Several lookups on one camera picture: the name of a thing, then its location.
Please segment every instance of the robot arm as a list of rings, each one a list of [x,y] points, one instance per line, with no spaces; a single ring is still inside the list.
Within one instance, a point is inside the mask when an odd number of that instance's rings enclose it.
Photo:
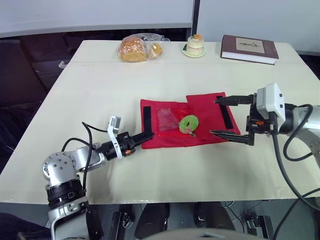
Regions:
[[[111,116],[107,132],[110,140],[93,144],[87,171],[105,165],[106,160],[121,159],[135,152],[135,147],[152,138],[152,132],[130,136],[118,134],[121,118]],[[84,172],[89,147],[73,151],[55,152],[43,162],[42,172],[49,181],[45,186],[49,201],[49,223],[52,240],[90,239],[98,240],[103,235],[97,213],[90,209],[79,172]]]
[[[248,96],[227,96],[215,101],[220,105],[238,106],[250,104],[250,113],[246,119],[246,135],[237,135],[230,131],[210,132],[231,142],[253,146],[255,134],[271,134],[274,130],[279,134],[291,136],[304,120],[308,109],[286,104],[284,96],[276,83],[257,90]],[[298,129],[293,137],[302,140],[310,148],[320,167],[320,106],[314,105],[307,122]],[[270,119],[271,112],[277,116],[276,122]]]

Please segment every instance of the black velcro strap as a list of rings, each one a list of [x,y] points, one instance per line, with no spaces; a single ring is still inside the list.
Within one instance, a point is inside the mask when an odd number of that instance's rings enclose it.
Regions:
[[[151,106],[143,107],[143,132],[152,132],[151,127]]]
[[[223,98],[223,96],[217,96],[216,99],[220,99]],[[225,105],[220,105],[220,110],[222,113],[222,117],[223,117],[223,121],[224,121],[224,125],[226,127],[226,129],[233,129],[234,125],[232,124],[228,109]]]

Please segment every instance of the book cover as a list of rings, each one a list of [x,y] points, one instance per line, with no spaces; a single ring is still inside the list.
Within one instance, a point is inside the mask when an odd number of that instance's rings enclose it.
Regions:
[[[223,52],[279,59],[273,41],[242,36],[224,35],[221,46],[221,57]]]

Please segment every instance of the plate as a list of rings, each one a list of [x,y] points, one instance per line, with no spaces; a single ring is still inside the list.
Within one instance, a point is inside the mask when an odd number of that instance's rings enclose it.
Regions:
[[[186,55],[186,56],[188,56],[188,57],[190,57],[190,58],[201,58],[201,57],[203,57],[203,56],[206,54],[206,50],[205,50],[205,49],[203,49],[202,54],[200,54],[199,56],[189,55],[189,54],[187,53],[187,51],[185,51],[185,50],[183,50],[183,49],[182,49],[182,52],[184,53],[184,55]]]

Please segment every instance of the bread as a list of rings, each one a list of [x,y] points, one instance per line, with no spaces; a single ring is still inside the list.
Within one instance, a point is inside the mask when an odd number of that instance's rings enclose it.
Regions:
[[[162,48],[158,43],[153,43],[149,49],[148,57],[154,59],[162,54]]]
[[[118,53],[120,58],[127,62],[143,62],[147,60],[144,41],[135,36],[125,37],[118,49]]]

